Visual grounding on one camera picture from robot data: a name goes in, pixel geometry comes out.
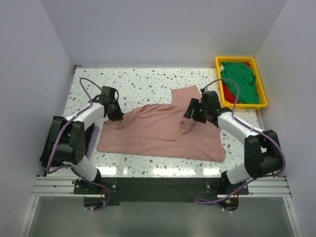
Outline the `pink t shirt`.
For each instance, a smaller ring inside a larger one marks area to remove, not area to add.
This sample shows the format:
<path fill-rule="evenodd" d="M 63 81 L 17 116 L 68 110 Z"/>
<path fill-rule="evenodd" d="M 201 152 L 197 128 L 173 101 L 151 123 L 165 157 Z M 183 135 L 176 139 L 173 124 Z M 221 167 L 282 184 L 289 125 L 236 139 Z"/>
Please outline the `pink t shirt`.
<path fill-rule="evenodd" d="M 104 122 L 97 151 L 223 162 L 221 130 L 183 117 L 190 100 L 201 98 L 199 89 L 195 85 L 174 89 L 171 95 L 169 104 L 144 105 L 122 120 Z"/>

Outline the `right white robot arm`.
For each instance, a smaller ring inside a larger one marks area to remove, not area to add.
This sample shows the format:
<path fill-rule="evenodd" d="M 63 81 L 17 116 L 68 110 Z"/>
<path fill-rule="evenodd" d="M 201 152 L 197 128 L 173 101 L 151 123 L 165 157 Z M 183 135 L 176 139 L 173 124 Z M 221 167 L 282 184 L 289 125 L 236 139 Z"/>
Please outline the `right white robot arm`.
<path fill-rule="evenodd" d="M 214 187 L 218 194 L 236 190 L 248 180 L 284 171 L 285 157 L 276 132 L 253 127 L 236 116 L 233 110 L 221 107 L 215 91 L 203 91 L 201 99 L 192 98 L 183 117 L 201 123 L 210 122 L 243 144 L 244 162 L 221 174 Z"/>

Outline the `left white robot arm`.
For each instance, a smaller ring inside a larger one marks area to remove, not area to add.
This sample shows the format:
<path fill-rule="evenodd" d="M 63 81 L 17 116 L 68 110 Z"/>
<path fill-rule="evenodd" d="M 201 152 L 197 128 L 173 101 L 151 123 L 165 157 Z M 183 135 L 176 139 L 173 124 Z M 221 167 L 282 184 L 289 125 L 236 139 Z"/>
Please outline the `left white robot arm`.
<path fill-rule="evenodd" d="M 110 121 L 123 119 L 119 92 L 108 86 L 103 86 L 99 95 L 89 98 L 88 105 L 72 116 L 54 117 L 47 139 L 49 159 L 46 173 L 68 167 L 89 188 L 105 189 L 100 171 L 86 157 L 85 135 L 88 128 L 105 117 Z"/>

